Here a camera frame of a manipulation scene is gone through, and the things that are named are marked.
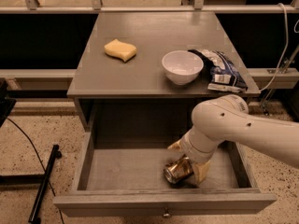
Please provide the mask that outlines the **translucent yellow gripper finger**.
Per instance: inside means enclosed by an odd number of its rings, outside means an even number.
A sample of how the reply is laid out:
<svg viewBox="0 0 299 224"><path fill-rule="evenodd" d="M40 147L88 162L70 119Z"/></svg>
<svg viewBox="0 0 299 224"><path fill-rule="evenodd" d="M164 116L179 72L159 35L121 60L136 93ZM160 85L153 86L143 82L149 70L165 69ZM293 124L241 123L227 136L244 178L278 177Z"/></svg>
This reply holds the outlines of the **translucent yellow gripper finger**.
<svg viewBox="0 0 299 224"><path fill-rule="evenodd" d="M202 183L206 179L207 173L209 171L209 167L210 167L210 161L207 161L205 163L192 164L192 169L197 184Z"/></svg>
<svg viewBox="0 0 299 224"><path fill-rule="evenodd" d="M176 142L174 142L167 149L172 150L172 151L176 151L176 152L182 152L182 145L180 143L180 140L177 140Z"/></svg>

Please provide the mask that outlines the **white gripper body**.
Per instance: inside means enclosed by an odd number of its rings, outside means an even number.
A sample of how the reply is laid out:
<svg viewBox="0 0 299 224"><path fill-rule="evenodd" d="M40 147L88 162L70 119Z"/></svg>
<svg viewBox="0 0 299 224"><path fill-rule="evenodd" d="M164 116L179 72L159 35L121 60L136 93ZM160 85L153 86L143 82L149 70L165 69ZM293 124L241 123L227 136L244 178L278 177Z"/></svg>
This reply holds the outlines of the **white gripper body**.
<svg viewBox="0 0 299 224"><path fill-rule="evenodd" d="M195 163L208 162L221 143L221 139L212 139L196 130L194 126L180 139L183 153Z"/></svg>

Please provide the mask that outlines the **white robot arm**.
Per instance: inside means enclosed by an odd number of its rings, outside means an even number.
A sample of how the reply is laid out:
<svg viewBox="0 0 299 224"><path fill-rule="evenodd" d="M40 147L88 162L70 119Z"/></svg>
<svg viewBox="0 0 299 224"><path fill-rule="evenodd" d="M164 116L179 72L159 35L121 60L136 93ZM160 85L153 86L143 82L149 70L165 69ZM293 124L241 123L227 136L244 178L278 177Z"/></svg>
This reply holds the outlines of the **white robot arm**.
<svg viewBox="0 0 299 224"><path fill-rule="evenodd" d="M169 148L188 157L195 180L201 183L224 141L299 167L299 123L252 116L247 103L234 94L198 104L192 110L192 127Z"/></svg>

